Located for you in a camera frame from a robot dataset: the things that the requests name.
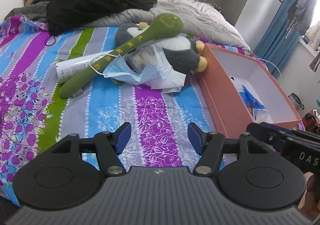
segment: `bed sheet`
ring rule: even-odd
[[[0,196],[19,205],[12,190],[16,171],[67,134],[93,137],[125,121],[132,125],[119,156],[126,170],[133,165],[193,170],[199,156],[188,140],[188,123],[204,132],[215,130],[194,77],[181,92],[162,94],[144,85],[118,87],[98,76],[81,95],[62,100],[55,63],[112,50],[118,28],[75,30],[53,40],[46,24],[22,16],[0,27]],[[95,154],[83,154],[83,160],[98,168]]]

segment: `stuffed animal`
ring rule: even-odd
[[[139,36],[148,27],[149,25],[145,22],[120,26],[115,36],[116,46]],[[163,48],[168,62],[177,72],[188,74],[191,71],[203,72],[207,68],[206,58],[197,53],[200,53],[204,48],[204,43],[201,41],[193,42],[184,36],[177,35],[161,39],[157,44]]]

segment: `orange box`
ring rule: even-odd
[[[257,96],[268,111],[266,122],[290,129],[301,121],[274,77],[256,59],[209,44],[201,55],[208,60],[208,67],[196,77],[217,132],[239,138],[253,122],[230,77],[243,80]]]

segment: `green plush massage hammer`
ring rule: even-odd
[[[155,17],[150,27],[145,30],[141,35],[129,40],[128,42],[122,44],[121,46],[114,49],[110,54],[112,55],[125,55],[132,50],[136,49],[138,46],[151,41],[153,39],[159,38],[169,38],[174,37],[182,32],[183,23],[180,18],[176,15],[170,13],[163,13]],[[102,73],[105,68],[110,64],[114,57],[106,55],[101,59],[93,63],[93,67],[100,73]],[[73,94],[78,92],[84,85],[89,83],[97,73],[91,68],[87,67],[67,82],[61,87],[60,98],[67,99]]]

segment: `metal bolt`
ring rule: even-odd
[[[122,172],[123,172],[122,167],[117,166],[117,165],[113,165],[108,168],[108,173],[110,173],[110,174],[120,174]]]
[[[196,172],[199,173],[199,174],[208,174],[208,173],[211,173],[212,172],[212,169],[208,166],[198,166],[196,168]]]

